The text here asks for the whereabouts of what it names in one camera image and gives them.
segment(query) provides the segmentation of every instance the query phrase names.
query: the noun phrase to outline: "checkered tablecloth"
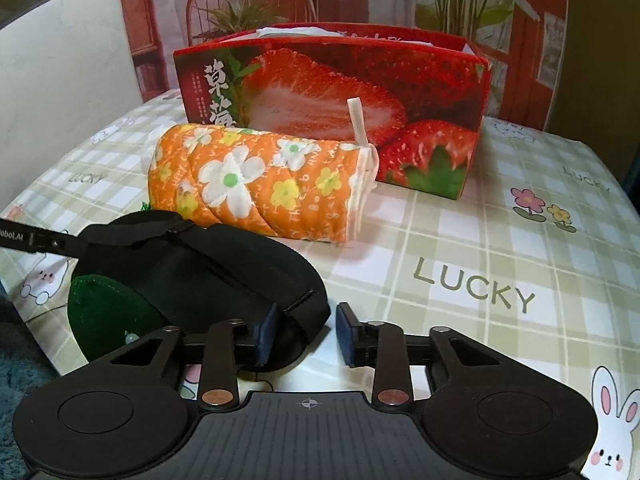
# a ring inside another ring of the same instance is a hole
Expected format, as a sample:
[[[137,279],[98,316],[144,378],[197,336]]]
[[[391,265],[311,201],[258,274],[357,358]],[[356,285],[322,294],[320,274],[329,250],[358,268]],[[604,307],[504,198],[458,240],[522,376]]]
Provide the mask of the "checkered tablecloth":
[[[72,150],[4,216],[75,234],[139,210],[147,201],[143,141],[155,127],[185,120],[175,91],[146,103]],[[620,406],[640,386],[640,221],[580,142],[485,119],[460,200],[379,184],[356,242],[281,241],[316,266],[332,306],[348,301],[362,320],[416,334],[450,326],[589,399],[601,365]],[[66,373],[85,360],[65,309],[52,309],[66,303],[74,263],[42,258],[1,251],[0,276],[23,319],[51,310],[29,326]],[[50,298],[23,297],[28,274],[43,268],[58,272]],[[421,370],[414,379],[426,396]],[[370,390],[372,373],[345,367],[326,330],[300,364],[270,380],[280,390]],[[640,476],[637,455],[632,478]]]

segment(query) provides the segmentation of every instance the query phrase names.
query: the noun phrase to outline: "rolled orange fabric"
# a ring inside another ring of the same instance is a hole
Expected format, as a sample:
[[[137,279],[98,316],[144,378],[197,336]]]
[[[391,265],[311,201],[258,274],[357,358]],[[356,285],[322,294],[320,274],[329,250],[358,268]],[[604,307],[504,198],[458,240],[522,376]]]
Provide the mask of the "rolled orange fabric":
[[[372,144],[178,124],[156,145],[148,192],[153,209],[202,227],[222,222],[267,236],[349,242],[377,170]]]

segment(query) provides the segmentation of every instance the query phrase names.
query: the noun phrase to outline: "ribbed gray surface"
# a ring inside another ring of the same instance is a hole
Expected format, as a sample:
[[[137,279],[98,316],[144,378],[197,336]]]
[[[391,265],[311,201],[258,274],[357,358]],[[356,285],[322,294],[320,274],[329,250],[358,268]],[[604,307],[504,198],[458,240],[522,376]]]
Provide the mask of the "ribbed gray surface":
[[[205,416],[177,454],[132,480],[474,478],[437,456],[408,416],[378,412],[346,392],[253,394],[238,412]]]

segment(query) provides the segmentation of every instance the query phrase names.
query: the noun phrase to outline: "strawberry box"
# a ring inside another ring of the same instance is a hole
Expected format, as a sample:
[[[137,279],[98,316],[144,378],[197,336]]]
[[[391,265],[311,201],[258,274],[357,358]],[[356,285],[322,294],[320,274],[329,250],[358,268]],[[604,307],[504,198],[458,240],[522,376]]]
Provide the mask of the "strawberry box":
[[[353,140],[359,97],[378,180],[456,199],[491,63],[464,38],[368,23],[286,24],[174,53],[190,122]]]

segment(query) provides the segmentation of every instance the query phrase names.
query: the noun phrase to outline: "blue carpet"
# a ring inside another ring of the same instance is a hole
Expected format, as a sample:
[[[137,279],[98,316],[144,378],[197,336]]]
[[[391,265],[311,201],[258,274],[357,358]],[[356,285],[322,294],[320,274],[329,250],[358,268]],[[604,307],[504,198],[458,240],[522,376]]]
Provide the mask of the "blue carpet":
[[[0,285],[0,479],[18,480],[27,471],[11,429],[18,403],[56,376]]]

